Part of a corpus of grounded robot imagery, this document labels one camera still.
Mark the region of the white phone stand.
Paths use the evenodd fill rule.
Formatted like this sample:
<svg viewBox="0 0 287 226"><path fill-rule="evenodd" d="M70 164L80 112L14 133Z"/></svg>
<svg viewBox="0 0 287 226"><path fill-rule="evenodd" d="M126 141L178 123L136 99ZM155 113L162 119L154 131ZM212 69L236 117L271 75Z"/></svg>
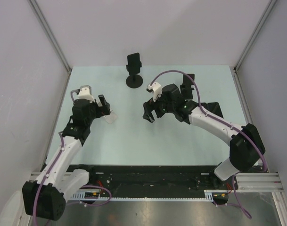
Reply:
<svg viewBox="0 0 287 226"><path fill-rule="evenodd" d="M103 118L108 124L112 124L117 119L117 115L111 111L109 115L105 115Z"/></svg>

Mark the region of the black pole phone stand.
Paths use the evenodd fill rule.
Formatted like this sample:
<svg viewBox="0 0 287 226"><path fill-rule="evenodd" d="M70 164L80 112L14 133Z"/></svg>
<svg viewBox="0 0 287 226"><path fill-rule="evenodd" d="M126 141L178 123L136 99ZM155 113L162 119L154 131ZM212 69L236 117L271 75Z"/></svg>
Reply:
<svg viewBox="0 0 287 226"><path fill-rule="evenodd" d="M129 88L136 89L143 84L143 78L139 75L141 64L128 64L126 69L129 73L129 76L126 78L126 85Z"/></svg>

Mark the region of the black folding phone stand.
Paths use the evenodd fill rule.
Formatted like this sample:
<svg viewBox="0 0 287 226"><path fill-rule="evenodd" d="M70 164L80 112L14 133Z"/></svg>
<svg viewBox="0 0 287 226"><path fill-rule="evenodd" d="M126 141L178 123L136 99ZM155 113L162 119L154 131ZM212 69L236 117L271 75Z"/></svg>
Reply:
<svg viewBox="0 0 287 226"><path fill-rule="evenodd" d="M194 90L194 88L192 86L192 81L187 76L183 75L182 84L180 85L180 92L185 100L193 99L192 91Z"/></svg>

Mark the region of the black smartphone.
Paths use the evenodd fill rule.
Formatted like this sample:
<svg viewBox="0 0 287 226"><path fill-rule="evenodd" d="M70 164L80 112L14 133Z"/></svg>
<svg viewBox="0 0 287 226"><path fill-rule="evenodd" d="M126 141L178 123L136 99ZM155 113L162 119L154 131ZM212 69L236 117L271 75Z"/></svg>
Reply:
<svg viewBox="0 0 287 226"><path fill-rule="evenodd" d="M137 53L133 53L133 54L129 54L127 56L127 65L131 66L131 65L141 65L141 61L140 61L140 54Z"/></svg>

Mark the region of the blue-edged smartphone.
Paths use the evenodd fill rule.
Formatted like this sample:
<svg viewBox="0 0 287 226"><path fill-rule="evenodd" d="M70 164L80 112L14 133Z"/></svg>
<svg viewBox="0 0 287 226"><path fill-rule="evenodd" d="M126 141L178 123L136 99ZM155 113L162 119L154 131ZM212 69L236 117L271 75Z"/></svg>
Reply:
<svg viewBox="0 0 287 226"><path fill-rule="evenodd" d="M218 102L201 103L201 105L202 105L202 107L204 107L209 112L223 118L221 107L220 107L220 104Z"/></svg>

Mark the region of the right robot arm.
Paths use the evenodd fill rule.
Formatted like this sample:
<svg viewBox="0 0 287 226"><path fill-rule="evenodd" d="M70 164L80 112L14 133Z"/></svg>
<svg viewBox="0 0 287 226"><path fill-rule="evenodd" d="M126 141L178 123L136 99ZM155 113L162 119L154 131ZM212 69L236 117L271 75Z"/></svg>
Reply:
<svg viewBox="0 0 287 226"><path fill-rule="evenodd" d="M221 189L231 176L251 169L265 153L260 134L253 124L245 126L233 124L210 111L208 104L185 100L175 84L162 87L158 82L149 84L147 91L152 98L143 104L143 118L153 123L157 118L171 113L179 122L200 127L225 142L229 157L220 163L210 176L210 184Z"/></svg>

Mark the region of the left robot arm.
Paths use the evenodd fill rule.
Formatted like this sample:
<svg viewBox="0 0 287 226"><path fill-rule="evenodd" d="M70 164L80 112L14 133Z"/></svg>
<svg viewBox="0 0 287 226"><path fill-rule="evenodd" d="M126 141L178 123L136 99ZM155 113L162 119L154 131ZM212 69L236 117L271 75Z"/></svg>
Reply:
<svg viewBox="0 0 287 226"><path fill-rule="evenodd" d="M59 132L60 145L51 161L34 181L27 181L22 187L27 215L59 220L73 194L82 186L92 188L96 184L97 177L84 169L74 170L67 179L63 177L89 136L92 122L111 113L105 97L99 95L99 100L88 94L79 95L73 102L72 115Z"/></svg>

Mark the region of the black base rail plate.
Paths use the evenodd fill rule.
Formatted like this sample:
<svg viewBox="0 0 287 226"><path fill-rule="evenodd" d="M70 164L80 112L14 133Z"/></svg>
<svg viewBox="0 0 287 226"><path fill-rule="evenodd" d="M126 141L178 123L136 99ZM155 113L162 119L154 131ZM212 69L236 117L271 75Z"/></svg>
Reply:
<svg viewBox="0 0 287 226"><path fill-rule="evenodd" d="M122 166L70 165L67 172L89 172L89 185L102 184L113 197L197 198L204 190L227 190L228 179L221 181L213 165L197 166Z"/></svg>

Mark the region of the aluminium corner post right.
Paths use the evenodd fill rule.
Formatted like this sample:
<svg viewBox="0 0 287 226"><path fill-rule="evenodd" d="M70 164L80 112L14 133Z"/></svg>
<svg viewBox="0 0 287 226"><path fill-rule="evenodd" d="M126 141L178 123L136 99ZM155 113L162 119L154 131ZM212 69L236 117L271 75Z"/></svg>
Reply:
<svg viewBox="0 0 287 226"><path fill-rule="evenodd" d="M248 56L251 48L253 47L254 43L256 42L258 36L260 35L265 23L267 22L267 20L269 19L270 15L272 14L274 8L276 7L277 3L279 2L279 0L270 0L269 3L267 4L265 10L263 11L256 27L254 28L247 44L245 45L238 61L236 62L236 64L233 67L233 70L237 73L241 67L241 65L243 64L245 58Z"/></svg>

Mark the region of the aluminium corner post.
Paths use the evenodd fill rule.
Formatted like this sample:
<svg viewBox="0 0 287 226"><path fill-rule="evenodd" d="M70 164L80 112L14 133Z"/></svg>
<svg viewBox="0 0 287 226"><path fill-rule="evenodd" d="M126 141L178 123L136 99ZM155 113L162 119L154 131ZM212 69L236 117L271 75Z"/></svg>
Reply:
<svg viewBox="0 0 287 226"><path fill-rule="evenodd" d="M38 2L36 0L28 0L27 1L34 12L34 15L36 16L39 24L41 25L45 35L47 36L47 39L49 40L52 48L54 49L56 55L58 56L62 66L65 68L68 74L71 74L72 68L69 65L68 60L66 59L62 48L60 47L43 11L41 10Z"/></svg>
<svg viewBox="0 0 287 226"><path fill-rule="evenodd" d="M233 67L233 70L237 73L241 67L241 65L243 64L245 58L248 56L251 48L253 47L254 43L256 42L258 36L260 35L265 23L267 22L267 20L269 19L270 15L272 14L274 8L276 7L277 3L279 2L279 0L270 0L269 3L267 4L265 10L263 11L256 27L254 28L247 44L245 45L238 61L236 62L236 64Z"/></svg>

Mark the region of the aluminium corner post left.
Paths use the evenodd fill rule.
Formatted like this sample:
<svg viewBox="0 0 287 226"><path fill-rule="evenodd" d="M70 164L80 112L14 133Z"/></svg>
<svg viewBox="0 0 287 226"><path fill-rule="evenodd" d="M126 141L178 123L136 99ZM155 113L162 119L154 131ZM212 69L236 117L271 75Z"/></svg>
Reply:
<svg viewBox="0 0 287 226"><path fill-rule="evenodd" d="M71 74L72 68L69 65L68 60L66 59L62 48L60 47L43 11L41 10L38 2L36 0L28 0L27 1L34 12L34 15L36 16L39 24L41 25L45 35L47 36L47 39L49 40L52 48L54 49L56 55L58 56L62 66L65 68L68 74Z"/></svg>

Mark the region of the aluminium frame rail right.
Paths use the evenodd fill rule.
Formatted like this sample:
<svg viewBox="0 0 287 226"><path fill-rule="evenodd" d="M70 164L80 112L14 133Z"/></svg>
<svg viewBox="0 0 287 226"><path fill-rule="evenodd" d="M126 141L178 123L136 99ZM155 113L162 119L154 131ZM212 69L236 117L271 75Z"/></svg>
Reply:
<svg viewBox="0 0 287 226"><path fill-rule="evenodd" d="M235 184L236 191L244 192L284 192L278 173L239 173L234 180L229 178L230 185Z"/></svg>

